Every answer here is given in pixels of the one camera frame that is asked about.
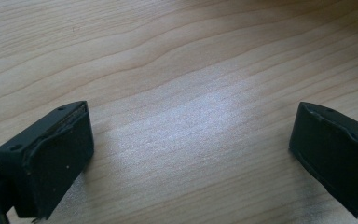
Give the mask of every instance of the wooden table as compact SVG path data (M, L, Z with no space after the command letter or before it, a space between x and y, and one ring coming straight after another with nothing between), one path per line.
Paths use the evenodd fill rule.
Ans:
M358 0L0 0L0 145L79 100L44 223L358 223L288 152L301 101L358 120Z

